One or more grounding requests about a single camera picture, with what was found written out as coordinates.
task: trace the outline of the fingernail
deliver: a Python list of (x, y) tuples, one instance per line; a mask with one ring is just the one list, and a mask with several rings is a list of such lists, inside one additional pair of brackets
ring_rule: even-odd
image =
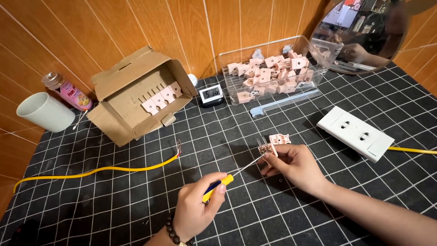
[(219, 193), (225, 193), (225, 192), (226, 192), (226, 185), (225, 185), (225, 184), (221, 184), (221, 185), (219, 185), (219, 186), (216, 188), (216, 190), (217, 190)]

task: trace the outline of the beaded bracelet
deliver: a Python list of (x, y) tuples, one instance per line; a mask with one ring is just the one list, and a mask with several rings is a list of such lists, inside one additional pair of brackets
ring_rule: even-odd
[(174, 244), (177, 244), (178, 246), (192, 246), (193, 243), (191, 242), (191, 239), (188, 240), (188, 242), (186, 242), (186, 243), (183, 243), (180, 241), (179, 236), (176, 235), (176, 232), (174, 231), (174, 228), (173, 228), (173, 218), (174, 218), (174, 215), (172, 214), (171, 217), (167, 218), (167, 222), (165, 223), (165, 226), (167, 227), (168, 236), (170, 237), (171, 241)]

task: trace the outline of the white electrical outlet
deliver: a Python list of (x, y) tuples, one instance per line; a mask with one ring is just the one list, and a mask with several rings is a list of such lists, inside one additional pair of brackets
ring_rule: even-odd
[(377, 162), (394, 139), (335, 106), (317, 125), (336, 139)]

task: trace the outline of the black grid cutting mat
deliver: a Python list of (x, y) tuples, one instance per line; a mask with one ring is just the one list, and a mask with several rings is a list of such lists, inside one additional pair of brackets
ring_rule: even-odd
[[(218, 81), (224, 88), (217, 76), (200, 80), (198, 89)], [(40, 223), (38, 245), (143, 245), (174, 211), (184, 184), (245, 166), (259, 156), (256, 139), (277, 133), (308, 145), (331, 182), (437, 219), (434, 155), (387, 151), (372, 163), (316, 127), (337, 105), (395, 138), (395, 146), (435, 149), (436, 98), (393, 63), (364, 76), (328, 72), (318, 88), (322, 96), (256, 119), (248, 110), (259, 102), (202, 109), (194, 98), (175, 114), (174, 124), (121, 148), (86, 117), (76, 130), (44, 133), (25, 177), (152, 166), (175, 155), (176, 139), (183, 143), (182, 155), (147, 172), (107, 170), (81, 179), (25, 182), (1, 220), (0, 245), (29, 219)], [(228, 185), (213, 223), (196, 237), (198, 246), (382, 244), (281, 174), (262, 177), (261, 168), (247, 168)]]

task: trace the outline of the digital clock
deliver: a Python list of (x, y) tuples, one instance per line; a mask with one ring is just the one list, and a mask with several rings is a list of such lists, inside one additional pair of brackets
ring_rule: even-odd
[(217, 106), (224, 102), (223, 91), (220, 84), (199, 90), (199, 94), (201, 97), (199, 107), (201, 108)]

